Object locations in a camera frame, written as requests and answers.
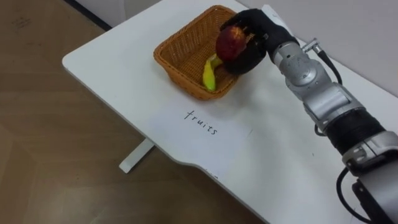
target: red apple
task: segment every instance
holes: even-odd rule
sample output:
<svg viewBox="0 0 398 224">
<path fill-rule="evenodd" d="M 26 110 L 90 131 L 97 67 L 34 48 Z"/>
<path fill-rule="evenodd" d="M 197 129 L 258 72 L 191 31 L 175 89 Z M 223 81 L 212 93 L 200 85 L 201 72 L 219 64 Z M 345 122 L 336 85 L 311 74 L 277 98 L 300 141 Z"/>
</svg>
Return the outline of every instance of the red apple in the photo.
<svg viewBox="0 0 398 224">
<path fill-rule="evenodd" d="M 246 47 L 246 35 L 236 26 L 223 29 L 216 41 L 216 54 L 222 61 L 234 60 Z"/>
</svg>

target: yellow banana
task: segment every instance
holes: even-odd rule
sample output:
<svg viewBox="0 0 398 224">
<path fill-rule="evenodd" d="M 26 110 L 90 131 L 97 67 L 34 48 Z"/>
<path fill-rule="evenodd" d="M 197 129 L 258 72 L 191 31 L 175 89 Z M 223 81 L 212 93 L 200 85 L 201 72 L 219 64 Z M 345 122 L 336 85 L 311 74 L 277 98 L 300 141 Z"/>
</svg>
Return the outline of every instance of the yellow banana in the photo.
<svg viewBox="0 0 398 224">
<path fill-rule="evenodd" d="M 216 77 L 214 76 L 214 69 L 221 65 L 223 61 L 217 57 L 216 54 L 212 55 L 205 63 L 203 69 L 203 84 L 207 90 L 216 90 Z"/>
</svg>

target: basket rim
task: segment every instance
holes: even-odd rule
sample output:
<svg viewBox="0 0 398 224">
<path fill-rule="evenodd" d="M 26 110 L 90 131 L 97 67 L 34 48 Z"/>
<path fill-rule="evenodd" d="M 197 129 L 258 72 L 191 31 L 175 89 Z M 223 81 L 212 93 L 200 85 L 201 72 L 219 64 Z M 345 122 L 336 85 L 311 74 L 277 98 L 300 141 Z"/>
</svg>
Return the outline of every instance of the basket rim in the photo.
<svg viewBox="0 0 398 224">
<path fill-rule="evenodd" d="M 205 91 L 207 94 L 217 95 L 217 94 L 223 93 L 225 91 L 225 89 L 228 89 L 231 85 L 233 85 L 236 82 L 236 78 L 235 79 L 231 79 L 228 82 L 228 84 L 225 85 L 224 88 L 222 88 L 222 89 L 219 89 L 219 90 L 216 90 L 216 91 L 208 91 L 203 85 L 199 85 L 198 83 L 193 82 L 192 79 L 188 78 L 186 75 L 184 75 L 184 73 L 180 72 L 177 68 L 175 68 L 168 61 L 163 59 L 163 57 L 161 56 L 161 53 L 163 52 L 163 49 L 164 49 L 165 46 L 169 45 L 175 38 L 180 37 L 181 35 L 183 35 L 187 29 L 191 28 L 191 26 L 195 25 L 197 22 L 200 22 L 201 20 L 203 20 L 209 13 L 213 12 L 214 10 L 224 10 L 224 11 L 230 12 L 232 14 L 236 13 L 232 9 L 230 9 L 228 7 L 225 7 L 225 6 L 222 6 L 222 5 L 214 5 L 214 6 L 209 7 L 206 11 L 201 13 L 194 20 L 189 22 L 187 25 L 185 25 L 179 31 L 177 31 L 176 33 L 171 35 L 169 38 L 167 38 L 165 41 L 163 41 L 161 44 L 159 44 L 156 47 L 156 49 L 154 50 L 154 58 L 155 58 L 155 60 L 158 63 L 160 63 L 161 65 L 168 66 L 169 69 L 172 69 L 175 72 L 175 74 L 183 77 L 184 79 L 189 81 L 191 84 L 193 84 L 197 88 L 199 88 L 201 91 Z"/>
</svg>

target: brown woven basket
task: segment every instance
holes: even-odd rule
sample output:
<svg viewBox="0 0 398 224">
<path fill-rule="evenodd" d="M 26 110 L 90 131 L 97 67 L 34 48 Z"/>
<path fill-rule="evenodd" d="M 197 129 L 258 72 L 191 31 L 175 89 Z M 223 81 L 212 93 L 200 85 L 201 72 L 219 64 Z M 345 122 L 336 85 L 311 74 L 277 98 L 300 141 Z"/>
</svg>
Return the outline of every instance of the brown woven basket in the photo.
<svg viewBox="0 0 398 224">
<path fill-rule="evenodd" d="M 215 70 L 216 90 L 208 91 L 202 84 L 203 67 L 215 53 L 219 28 L 233 15 L 235 12 L 227 7 L 212 6 L 154 51 L 155 60 L 170 79 L 199 100 L 224 96 L 238 79 L 219 66 Z"/>
</svg>

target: table leg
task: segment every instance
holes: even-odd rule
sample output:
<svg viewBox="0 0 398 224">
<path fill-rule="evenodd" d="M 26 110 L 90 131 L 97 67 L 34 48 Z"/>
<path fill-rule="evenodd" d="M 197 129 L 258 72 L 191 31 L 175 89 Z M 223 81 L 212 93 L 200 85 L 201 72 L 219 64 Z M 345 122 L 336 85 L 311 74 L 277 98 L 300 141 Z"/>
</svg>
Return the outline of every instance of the table leg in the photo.
<svg viewBox="0 0 398 224">
<path fill-rule="evenodd" d="M 125 173 L 128 173 L 154 146 L 155 144 L 153 142 L 145 138 L 145 140 L 120 163 L 119 168 Z"/>
</svg>

